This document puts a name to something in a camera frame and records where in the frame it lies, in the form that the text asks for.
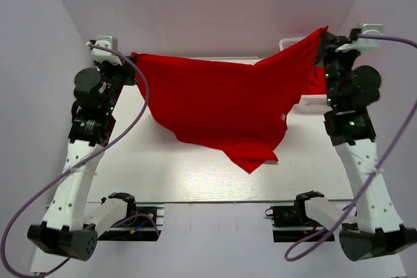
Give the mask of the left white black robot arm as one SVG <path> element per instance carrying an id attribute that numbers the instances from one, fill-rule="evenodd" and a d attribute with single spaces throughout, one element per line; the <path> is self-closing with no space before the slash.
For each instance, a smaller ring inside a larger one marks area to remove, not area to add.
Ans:
<path id="1" fill-rule="evenodd" d="M 68 135 L 64 169 L 68 176 L 59 180 L 46 214 L 38 225 L 31 225 L 27 237 L 43 252 L 77 260 L 89 260 L 98 237 L 109 228 L 110 221 L 131 225 L 137 219 L 134 198 L 112 198 L 92 217 L 84 209 L 99 154 L 79 167 L 78 162 L 108 145 L 115 126 L 112 113 L 125 85 L 135 83 L 135 71 L 120 59 L 96 61 L 74 78 L 75 101 L 71 108 L 72 126 Z"/>

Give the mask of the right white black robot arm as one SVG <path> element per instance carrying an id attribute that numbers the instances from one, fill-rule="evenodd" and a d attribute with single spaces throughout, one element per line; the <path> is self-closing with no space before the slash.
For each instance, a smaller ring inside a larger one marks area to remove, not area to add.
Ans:
<path id="1" fill-rule="evenodd" d="M 380 97 L 381 76 L 371 66 L 354 67 L 364 51 L 385 39 L 380 24 L 362 24 L 349 36 L 325 32 L 316 61 L 324 66 L 326 132 L 347 173 L 354 198 L 344 210 L 323 194 L 297 195 L 293 214 L 302 225 L 322 225 L 324 238 L 335 236 L 351 261 L 396 254 L 416 243 L 416 230 L 404 226 L 386 187 L 377 154 L 376 133 L 367 107 Z"/>

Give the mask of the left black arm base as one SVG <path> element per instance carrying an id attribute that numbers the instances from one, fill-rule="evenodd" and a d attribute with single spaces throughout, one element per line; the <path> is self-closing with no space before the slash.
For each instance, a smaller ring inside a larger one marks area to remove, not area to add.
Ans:
<path id="1" fill-rule="evenodd" d="M 138 204 L 137 216 L 122 225 L 113 227 L 99 237 L 103 242 L 156 242 L 164 223 L 163 204 Z"/>

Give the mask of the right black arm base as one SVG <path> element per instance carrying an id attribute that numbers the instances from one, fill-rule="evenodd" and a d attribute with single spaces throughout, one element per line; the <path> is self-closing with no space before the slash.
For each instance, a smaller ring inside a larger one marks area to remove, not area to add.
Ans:
<path id="1" fill-rule="evenodd" d="M 295 243 L 312 234 L 307 242 L 317 242 L 326 233 L 317 221 L 299 217 L 294 204 L 272 205 L 265 210 L 265 217 L 272 222 L 274 243 Z"/>

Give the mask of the red t shirt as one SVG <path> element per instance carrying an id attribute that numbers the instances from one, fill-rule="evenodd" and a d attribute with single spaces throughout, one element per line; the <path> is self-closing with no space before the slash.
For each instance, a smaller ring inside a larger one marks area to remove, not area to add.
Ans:
<path id="1" fill-rule="evenodd" d="M 137 86 L 155 121 L 179 141 L 221 150 L 251 173 L 277 160 L 322 32 L 255 64 L 135 53 L 144 75 Z"/>

